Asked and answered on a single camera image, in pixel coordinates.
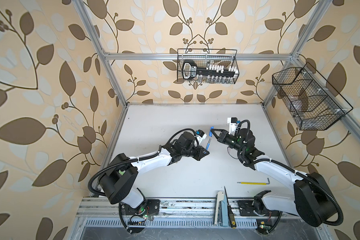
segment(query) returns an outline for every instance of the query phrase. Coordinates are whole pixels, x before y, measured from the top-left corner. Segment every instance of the black tool handle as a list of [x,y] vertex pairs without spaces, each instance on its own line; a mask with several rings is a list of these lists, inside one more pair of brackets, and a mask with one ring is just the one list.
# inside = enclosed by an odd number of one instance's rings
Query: black tool handle
[[235,215],[232,212],[231,205],[228,205],[228,218],[231,228],[236,228]]

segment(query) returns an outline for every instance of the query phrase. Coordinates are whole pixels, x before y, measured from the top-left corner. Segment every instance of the black screwdriver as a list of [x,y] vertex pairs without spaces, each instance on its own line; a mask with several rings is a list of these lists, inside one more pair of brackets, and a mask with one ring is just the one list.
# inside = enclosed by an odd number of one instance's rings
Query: black screwdriver
[[227,197],[229,223],[231,225],[231,228],[236,228],[235,215],[232,212],[231,205],[229,205],[227,190],[225,189],[225,186],[224,186],[224,190],[225,190],[225,196]]

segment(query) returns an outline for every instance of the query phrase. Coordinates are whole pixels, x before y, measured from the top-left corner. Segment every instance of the stapler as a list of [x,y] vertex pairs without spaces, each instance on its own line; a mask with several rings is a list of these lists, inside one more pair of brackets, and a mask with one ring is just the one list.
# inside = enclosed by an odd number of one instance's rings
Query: stapler
[[227,196],[223,191],[219,191],[216,195],[215,214],[213,216],[213,224],[222,223],[223,227],[228,227],[228,204]]

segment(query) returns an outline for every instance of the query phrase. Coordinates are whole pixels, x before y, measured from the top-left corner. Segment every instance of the black wire mesh basket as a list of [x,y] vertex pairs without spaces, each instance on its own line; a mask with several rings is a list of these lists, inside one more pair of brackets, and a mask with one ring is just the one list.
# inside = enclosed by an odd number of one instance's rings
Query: black wire mesh basket
[[177,82],[235,84],[240,74],[236,53],[231,49],[179,48]]
[[[312,76],[314,73],[323,79],[325,87],[317,83]],[[327,130],[353,109],[336,88],[309,63],[303,68],[287,68],[273,74],[272,84],[299,130]]]

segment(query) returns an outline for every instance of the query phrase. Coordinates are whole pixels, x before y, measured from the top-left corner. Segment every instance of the wallpaper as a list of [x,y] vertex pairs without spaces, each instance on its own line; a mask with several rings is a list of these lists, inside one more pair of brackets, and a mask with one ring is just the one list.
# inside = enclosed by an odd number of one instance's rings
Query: wallpaper
[[94,53],[69,1],[0,1],[0,239],[68,235],[121,112]]
[[[316,66],[354,106],[349,114],[360,122],[360,0],[334,0],[301,58]],[[268,112],[292,165],[323,175],[339,202],[344,222],[329,227],[334,238],[360,240],[359,142],[340,121],[326,131],[298,131],[279,96]]]
[[125,98],[130,103],[261,103],[281,61],[238,61],[235,84],[179,81],[174,61],[111,61]]
[[106,52],[290,53],[315,0],[84,0]]

